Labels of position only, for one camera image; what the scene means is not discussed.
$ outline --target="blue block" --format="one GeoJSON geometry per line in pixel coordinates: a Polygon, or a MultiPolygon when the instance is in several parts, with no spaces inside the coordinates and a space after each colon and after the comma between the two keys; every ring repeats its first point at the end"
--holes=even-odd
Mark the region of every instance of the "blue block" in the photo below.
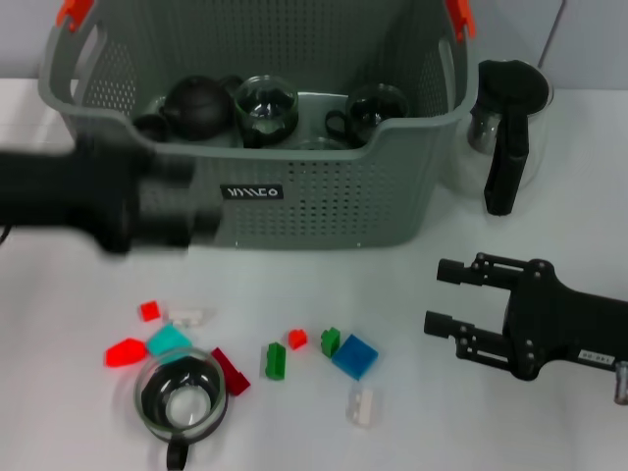
{"type": "Polygon", "coordinates": [[[191,346],[192,342],[171,324],[164,326],[146,343],[146,348],[153,356],[159,356],[174,348],[191,346]]]}
{"type": "Polygon", "coordinates": [[[355,381],[360,381],[378,355],[376,349],[351,335],[332,357],[332,361],[355,381]]]}

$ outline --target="black lid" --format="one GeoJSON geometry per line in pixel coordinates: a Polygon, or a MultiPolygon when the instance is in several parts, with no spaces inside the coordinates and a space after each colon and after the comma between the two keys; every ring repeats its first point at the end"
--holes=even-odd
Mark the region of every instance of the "black lid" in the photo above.
{"type": "Polygon", "coordinates": [[[480,63],[477,105],[503,114],[516,105],[527,115],[543,110],[550,97],[550,84],[534,67],[521,61],[480,63]]]}

